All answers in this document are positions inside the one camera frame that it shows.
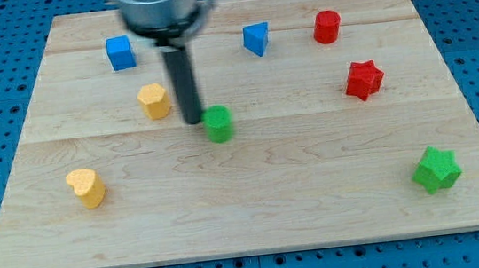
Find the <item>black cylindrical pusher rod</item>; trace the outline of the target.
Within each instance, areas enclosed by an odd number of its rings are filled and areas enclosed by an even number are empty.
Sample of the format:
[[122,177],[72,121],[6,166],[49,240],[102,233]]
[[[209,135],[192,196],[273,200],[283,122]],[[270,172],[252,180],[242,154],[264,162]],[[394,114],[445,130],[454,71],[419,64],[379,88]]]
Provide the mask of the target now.
[[186,48],[164,51],[161,55],[183,121],[189,125],[200,123],[202,106]]

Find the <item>silver round robot end effector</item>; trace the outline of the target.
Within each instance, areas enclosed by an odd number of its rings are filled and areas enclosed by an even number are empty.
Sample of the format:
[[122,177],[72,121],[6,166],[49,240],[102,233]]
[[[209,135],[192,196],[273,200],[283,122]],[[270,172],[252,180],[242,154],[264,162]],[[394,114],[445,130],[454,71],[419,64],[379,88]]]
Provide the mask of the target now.
[[205,27],[214,0],[102,0],[119,10],[123,25],[155,47],[186,46]]

